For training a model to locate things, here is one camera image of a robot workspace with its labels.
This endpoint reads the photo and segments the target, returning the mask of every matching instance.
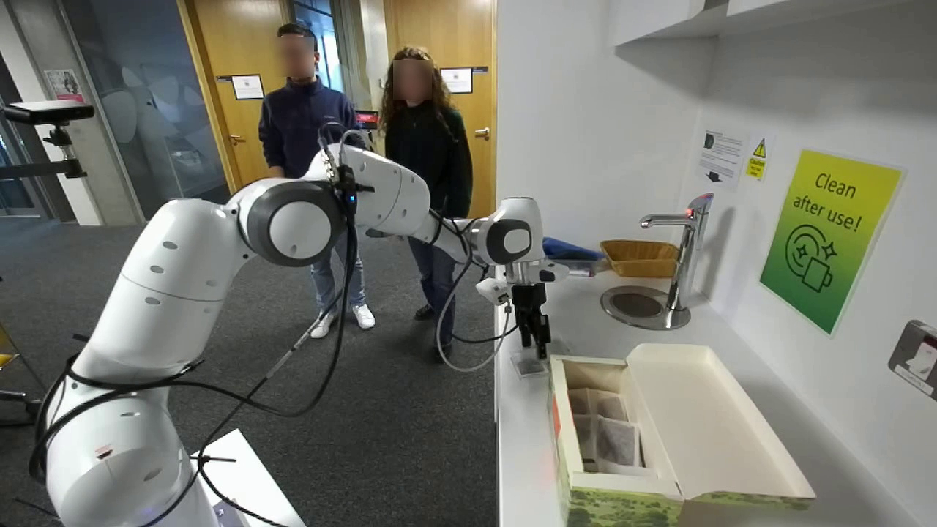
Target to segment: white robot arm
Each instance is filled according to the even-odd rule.
[[[492,216],[449,223],[431,214],[431,194],[417,173],[333,142],[306,179],[250,185],[228,204],[168,202],[139,238],[89,344],[39,425],[36,464],[61,524],[216,524],[203,488],[190,485],[190,456],[161,384],[203,356],[244,264],[257,254],[306,265],[351,220],[437,242],[458,260],[505,265],[489,289],[512,298],[524,344],[535,339],[544,355],[552,328],[540,308],[547,274],[534,198],[508,198]]]

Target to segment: wooden door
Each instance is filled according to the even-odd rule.
[[[270,78],[270,36],[291,21],[291,8],[282,0],[178,0],[178,15],[234,194],[270,175],[257,139],[263,100],[250,91],[238,97],[234,81],[257,75],[263,93],[284,85]]]
[[[391,55],[427,47],[437,66],[472,66],[472,93],[452,93],[468,132],[474,191],[472,216],[496,207],[496,0],[386,0]]]

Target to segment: white box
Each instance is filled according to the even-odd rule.
[[[639,344],[628,361],[554,355],[552,391],[565,524],[672,527],[689,508],[806,508],[817,497],[705,344]],[[623,419],[612,419],[617,431],[632,426],[617,443],[631,450],[623,464],[595,459],[604,456],[601,438],[582,431],[588,419],[610,419],[601,410],[610,399],[623,410]]]

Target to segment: dark jacket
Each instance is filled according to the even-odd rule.
[[[319,128],[336,123],[357,128],[355,104],[319,81],[284,85],[263,100],[262,142],[270,167],[284,167],[284,175],[306,175],[319,153]]]
[[[427,182],[434,211],[443,216],[468,216],[472,156],[462,116],[453,107],[446,107],[443,123],[427,100],[405,107],[386,128],[386,157]]]

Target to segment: cardboard box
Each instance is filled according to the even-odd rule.
[[[604,239],[601,242],[616,268],[623,277],[673,277],[677,245],[657,239]]]
[[[552,356],[552,391],[565,524],[673,527],[689,508],[806,508],[817,497],[705,344]]]

